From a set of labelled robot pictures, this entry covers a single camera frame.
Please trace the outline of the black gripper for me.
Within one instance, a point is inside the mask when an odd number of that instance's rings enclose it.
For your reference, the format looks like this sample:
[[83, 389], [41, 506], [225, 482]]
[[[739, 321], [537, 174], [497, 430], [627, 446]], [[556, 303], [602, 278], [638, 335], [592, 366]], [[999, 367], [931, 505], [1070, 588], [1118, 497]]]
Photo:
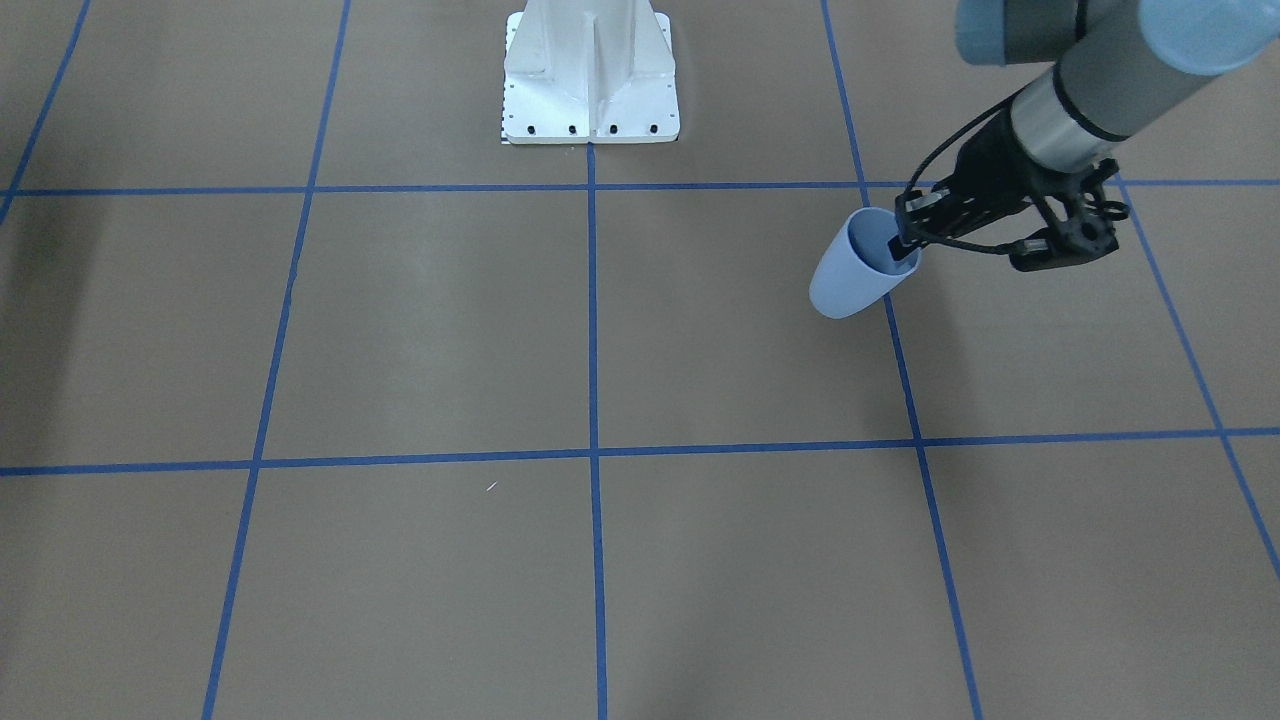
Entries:
[[[955, 168], [925, 193], [920, 177], [945, 150], [969, 132]], [[963, 245], [963, 237], [1033, 208], [1027, 177], [1036, 165], [1018, 140], [1009, 111], [986, 111], [931, 151], [895, 199], [899, 236], [886, 247], [895, 265], [914, 265], [916, 245]]]

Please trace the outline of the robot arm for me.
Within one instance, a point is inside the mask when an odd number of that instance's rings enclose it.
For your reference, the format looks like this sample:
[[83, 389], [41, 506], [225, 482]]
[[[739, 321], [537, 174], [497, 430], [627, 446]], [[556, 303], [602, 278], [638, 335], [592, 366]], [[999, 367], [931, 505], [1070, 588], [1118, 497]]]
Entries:
[[1253, 61], [1277, 27], [1275, 1], [960, 1], [964, 61], [1047, 69], [952, 135], [950, 176], [896, 197], [891, 258], [940, 245], [1038, 272], [1114, 252], [1129, 215], [1105, 193], [1116, 146]]

